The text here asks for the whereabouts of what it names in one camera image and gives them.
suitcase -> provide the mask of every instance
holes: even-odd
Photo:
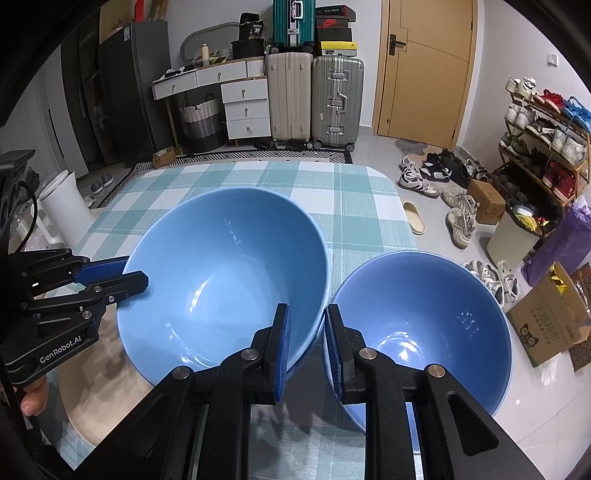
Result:
[[[273,0],[273,43],[312,53],[316,0]]]
[[[267,82],[273,140],[310,140],[312,55],[269,55]]]
[[[314,148],[331,145],[352,152],[361,120],[363,62],[350,57],[316,57],[312,84]]]

silver suitcase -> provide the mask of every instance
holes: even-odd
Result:
[[[363,61],[316,57],[312,65],[312,137],[314,148],[345,147],[352,152],[359,135]]]

blue gripper pad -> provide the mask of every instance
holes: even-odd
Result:
[[[128,260],[129,257],[118,257],[90,262],[84,265],[79,273],[74,275],[74,282],[88,286],[92,283],[106,280],[107,278],[122,275]]]
[[[333,390],[336,398],[343,401],[343,361],[340,356],[339,344],[335,338],[335,331],[328,307],[324,310],[324,335],[326,347],[329,351],[330,373],[333,379]]]
[[[285,378],[287,376],[287,357],[290,353],[291,336],[291,310],[289,305],[285,305],[285,315],[283,325],[281,326],[281,336],[279,338],[279,348],[277,350],[277,361],[275,362],[275,401],[279,403],[283,392],[285,391]]]

cardboard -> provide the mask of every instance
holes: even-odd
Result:
[[[534,367],[585,341],[589,335],[583,299],[559,262],[554,264],[554,270],[566,285],[563,295],[546,275],[507,313]]]
[[[505,199],[490,184],[484,181],[471,180],[468,185],[471,195],[480,206],[476,211],[476,221],[487,225],[496,225],[505,213]]]
[[[174,154],[174,147],[168,147],[165,150],[160,150],[152,155],[152,162],[154,162],[154,168],[162,168],[166,165],[170,165],[177,159]]]

teal suitcase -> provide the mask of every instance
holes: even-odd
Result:
[[[280,50],[311,53],[316,26],[316,0],[273,0],[273,43]]]

